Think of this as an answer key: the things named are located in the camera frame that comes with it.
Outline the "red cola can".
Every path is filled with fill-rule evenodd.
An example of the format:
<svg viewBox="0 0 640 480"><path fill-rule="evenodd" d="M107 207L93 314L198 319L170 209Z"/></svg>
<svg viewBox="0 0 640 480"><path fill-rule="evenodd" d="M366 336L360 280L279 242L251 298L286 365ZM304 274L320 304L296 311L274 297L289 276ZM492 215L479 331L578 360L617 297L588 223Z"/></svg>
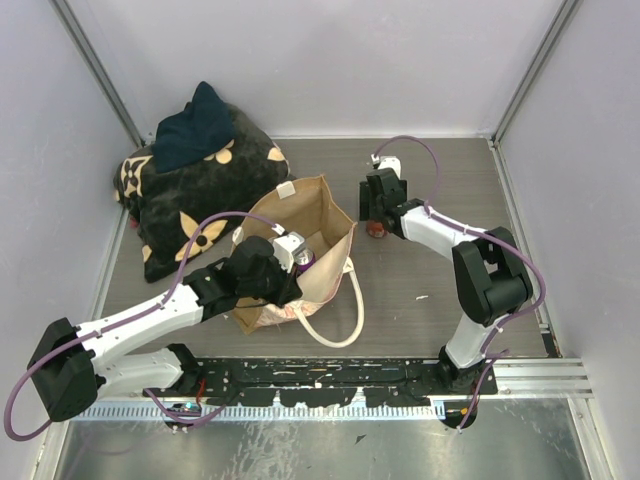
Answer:
<svg viewBox="0 0 640 480"><path fill-rule="evenodd" d="M387 235L387 231L385 230L384 225L381 222L377 222L374 220L369 220L366 222L366 232L370 237L375 239L381 239Z"/></svg>

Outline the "canvas tote bag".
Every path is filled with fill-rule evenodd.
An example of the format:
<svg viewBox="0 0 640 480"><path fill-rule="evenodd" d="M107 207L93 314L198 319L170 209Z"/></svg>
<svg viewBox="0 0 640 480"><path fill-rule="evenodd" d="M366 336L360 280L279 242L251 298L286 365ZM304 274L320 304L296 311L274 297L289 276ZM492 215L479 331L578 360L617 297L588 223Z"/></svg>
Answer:
<svg viewBox="0 0 640 480"><path fill-rule="evenodd" d="M287 181L263 196L232 234L232 250L242 241L256 235L270 242L276 232L260 221L264 217L295 233L304 240L312 254L311 265L298 276L302 296L278 307L272 303L254 307L245 298L233 310L233 316L244 333L260 327L297 320L320 344L334 349L353 344L365 322L362 291L350 258L356 223L334 202L323 176ZM356 299L357 318L352 333L342 341L331 341L320 335L308 318L328 304L337 294L344 276L350 278Z"/></svg>

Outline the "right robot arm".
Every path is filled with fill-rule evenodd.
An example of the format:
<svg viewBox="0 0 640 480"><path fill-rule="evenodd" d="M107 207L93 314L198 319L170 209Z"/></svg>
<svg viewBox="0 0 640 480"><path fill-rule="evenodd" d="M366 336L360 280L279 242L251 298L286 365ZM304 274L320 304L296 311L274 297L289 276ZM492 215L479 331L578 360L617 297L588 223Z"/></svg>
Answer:
<svg viewBox="0 0 640 480"><path fill-rule="evenodd" d="M511 232L474 229L421 199L409 199L407 182L391 168L373 170L359 184L359 219L380 223L386 232L452 262L462 317L439 352L436 372L444 390L462 393L473 383L493 337L533 295Z"/></svg>

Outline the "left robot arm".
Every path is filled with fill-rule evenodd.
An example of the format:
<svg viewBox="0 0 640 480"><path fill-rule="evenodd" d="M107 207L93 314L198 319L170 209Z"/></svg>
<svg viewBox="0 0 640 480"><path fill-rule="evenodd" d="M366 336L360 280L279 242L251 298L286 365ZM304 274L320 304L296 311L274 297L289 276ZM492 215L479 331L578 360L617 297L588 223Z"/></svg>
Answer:
<svg viewBox="0 0 640 480"><path fill-rule="evenodd" d="M192 271L163 295L78 326L66 318L52 322L28 363L49 419L69 420L101 397L130 390L194 393L199 364L186 346L144 355L136 349L230 312L243 299L254 308L299 299L295 255L305 246L295 232L270 240L250 236L230 256Z"/></svg>

